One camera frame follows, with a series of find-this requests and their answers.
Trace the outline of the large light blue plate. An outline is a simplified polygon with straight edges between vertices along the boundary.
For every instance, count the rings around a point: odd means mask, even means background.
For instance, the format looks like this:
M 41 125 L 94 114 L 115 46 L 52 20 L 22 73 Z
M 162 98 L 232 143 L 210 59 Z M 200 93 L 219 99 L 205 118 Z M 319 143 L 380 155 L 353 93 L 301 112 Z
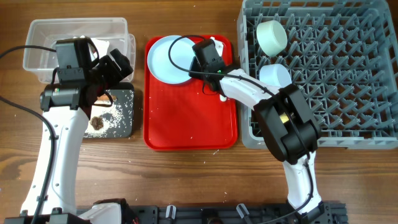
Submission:
M 179 35 L 169 35 L 160 38 L 149 50 L 147 56 L 147 66 L 159 81 L 166 84 L 182 84 L 191 79 L 188 72 L 178 69 L 169 60 L 169 48 Z M 172 47 L 171 57 L 175 64 L 186 70 L 191 69 L 191 64 L 195 56 L 192 47 L 195 43 L 183 38 L 178 40 Z

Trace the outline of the green bowl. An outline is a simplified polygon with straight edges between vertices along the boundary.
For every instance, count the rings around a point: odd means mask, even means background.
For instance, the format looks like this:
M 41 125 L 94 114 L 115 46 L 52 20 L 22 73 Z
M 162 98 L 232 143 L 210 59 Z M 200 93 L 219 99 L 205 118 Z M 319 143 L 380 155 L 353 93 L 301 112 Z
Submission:
M 287 46 L 286 31 L 280 22 L 274 20 L 260 23 L 256 28 L 256 37 L 268 57 L 276 56 Z

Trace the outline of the small light blue bowl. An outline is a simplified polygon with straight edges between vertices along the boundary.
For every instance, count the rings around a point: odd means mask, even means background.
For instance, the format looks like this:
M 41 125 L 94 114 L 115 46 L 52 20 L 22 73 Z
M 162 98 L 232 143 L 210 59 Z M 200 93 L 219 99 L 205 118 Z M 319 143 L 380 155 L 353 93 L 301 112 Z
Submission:
M 263 66 L 259 71 L 259 80 L 265 84 L 281 88 L 292 84 L 289 71 L 281 64 Z

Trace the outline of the yellow plastic cup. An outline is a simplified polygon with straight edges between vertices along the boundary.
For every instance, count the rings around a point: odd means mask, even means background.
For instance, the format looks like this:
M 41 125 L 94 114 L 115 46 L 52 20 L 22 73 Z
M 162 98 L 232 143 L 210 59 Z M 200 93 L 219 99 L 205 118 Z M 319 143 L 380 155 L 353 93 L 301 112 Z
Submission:
M 283 113 L 279 116 L 279 118 L 283 124 L 288 124 L 294 118 L 294 114 L 293 113 L 291 113 L 291 114 Z

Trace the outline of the brown carrot piece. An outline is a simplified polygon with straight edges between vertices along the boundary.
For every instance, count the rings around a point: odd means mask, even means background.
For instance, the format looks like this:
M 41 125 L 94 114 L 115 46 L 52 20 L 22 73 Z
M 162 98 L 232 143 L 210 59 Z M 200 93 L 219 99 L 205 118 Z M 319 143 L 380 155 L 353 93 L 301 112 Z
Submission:
M 118 98 L 114 95 L 111 95 L 112 101 L 115 102 Z M 111 100 L 107 95 L 102 95 L 97 98 L 96 103 L 110 103 Z

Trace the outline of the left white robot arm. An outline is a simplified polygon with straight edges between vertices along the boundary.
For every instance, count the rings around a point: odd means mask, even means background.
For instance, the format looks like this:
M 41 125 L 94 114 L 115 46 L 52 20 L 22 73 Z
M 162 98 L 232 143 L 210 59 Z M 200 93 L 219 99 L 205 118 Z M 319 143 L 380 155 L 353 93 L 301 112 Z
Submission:
M 129 211 L 125 200 L 76 214 L 75 181 L 80 147 L 91 108 L 98 97 L 133 71 L 119 50 L 91 59 L 90 48 L 66 45 L 55 49 L 59 82 L 40 96 L 43 134 L 34 179 L 18 217 L 5 223 L 122 223 Z

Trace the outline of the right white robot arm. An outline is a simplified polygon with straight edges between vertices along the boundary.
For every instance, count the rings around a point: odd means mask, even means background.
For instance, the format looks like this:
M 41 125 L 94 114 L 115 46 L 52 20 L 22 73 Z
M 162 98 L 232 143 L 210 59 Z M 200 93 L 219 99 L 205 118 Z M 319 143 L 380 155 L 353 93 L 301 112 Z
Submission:
M 254 111 L 264 142 L 283 163 L 288 185 L 287 201 L 301 222 L 323 213 L 315 178 L 315 155 L 320 126 L 294 84 L 272 86 L 249 76 L 243 69 L 227 66 L 212 39 L 193 47 L 189 75 L 201 79 L 211 91 L 238 100 Z

